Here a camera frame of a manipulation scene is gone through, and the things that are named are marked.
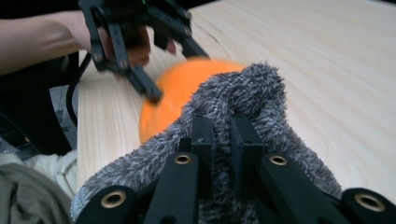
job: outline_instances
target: wooden table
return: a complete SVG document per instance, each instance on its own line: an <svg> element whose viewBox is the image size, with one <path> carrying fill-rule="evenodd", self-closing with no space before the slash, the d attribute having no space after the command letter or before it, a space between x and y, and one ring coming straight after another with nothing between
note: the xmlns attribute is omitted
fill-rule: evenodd
<svg viewBox="0 0 396 224"><path fill-rule="evenodd" d="M344 189L372 189L396 203L396 5L224 0L191 13L193 36L212 58L279 68L290 126ZM153 48L146 71L156 79L183 60ZM81 186L138 148L143 98L92 64L78 95Z"/></svg>

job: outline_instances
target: brass insert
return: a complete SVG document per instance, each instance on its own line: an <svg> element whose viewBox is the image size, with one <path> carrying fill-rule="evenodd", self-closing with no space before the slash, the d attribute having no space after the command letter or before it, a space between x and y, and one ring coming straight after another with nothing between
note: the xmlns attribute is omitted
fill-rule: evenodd
<svg viewBox="0 0 396 224"><path fill-rule="evenodd" d="M361 206L372 210L374 212L383 212L385 211L385 205L379 201L376 197L365 194L365 193L360 193L355 195L355 200L360 204Z"/></svg>
<svg viewBox="0 0 396 224"><path fill-rule="evenodd" d="M126 194L122 190L114 190L102 198L101 205L105 208L115 208L126 199Z"/></svg>
<svg viewBox="0 0 396 224"><path fill-rule="evenodd" d="M180 164L180 165L187 164L190 161L191 161L191 158L188 155L179 155L179 156L175 157L175 163Z"/></svg>
<svg viewBox="0 0 396 224"><path fill-rule="evenodd" d="M271 163L275 165L286 165L288 164L288 160L286 158L280 157L280 156L272 156L270 158Z"/></svg>

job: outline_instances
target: white cloth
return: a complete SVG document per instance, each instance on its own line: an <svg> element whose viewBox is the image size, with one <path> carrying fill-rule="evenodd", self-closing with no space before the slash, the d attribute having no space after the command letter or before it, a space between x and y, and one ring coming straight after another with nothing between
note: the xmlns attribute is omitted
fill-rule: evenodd
<svg viewBox="0 0 396 224"><path fill-rule="evenodd" d="M73 198L77 192L77 151L72 150L64 156L37 155L26 161L22 161L14 153L0 153L0 165L16 162L26 165L45 175L55 182L67 194Z"/></svg>

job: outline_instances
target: gray fuzzy fabric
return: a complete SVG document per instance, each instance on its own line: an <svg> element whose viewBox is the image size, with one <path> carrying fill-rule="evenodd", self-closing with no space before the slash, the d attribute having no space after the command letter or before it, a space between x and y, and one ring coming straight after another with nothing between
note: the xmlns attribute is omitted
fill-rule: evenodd
<svg viewBox="0 0 396 224"><path fill-rule="evenodd" d="M179 139L191 137L191 121L196 114L212 119L218 148L213 174L214 197L212 202L200 202L200 223L258 223L253 203L238 202L233 196L228 161L230 116L234 113L248 117L265 150L288 155L320 189L340 197L340 185L331 171L288 125L284 89L277 69L266 63L253 64L241 73L213 76L201 84L183 107L180 118L166 131L111 162L82 186L72 202L73 219L77 219L100 189L123 185L140 190L158 178L167 157L177 151Z"/></svg>

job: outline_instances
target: orange object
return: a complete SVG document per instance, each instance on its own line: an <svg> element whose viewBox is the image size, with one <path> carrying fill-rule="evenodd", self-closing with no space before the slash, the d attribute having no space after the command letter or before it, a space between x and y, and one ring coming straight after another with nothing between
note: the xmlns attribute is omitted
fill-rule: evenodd
<svg viewBox="0 0 396 224"><path fill-rule="evenodd" d="M157 80L163 98L156 105L148 100L143 104L139 122L140 142L143 144L178 119L182 106L209 77L220 73L242 71L244 67L240 63L225 60L191 58L165 71Z"/></svg>

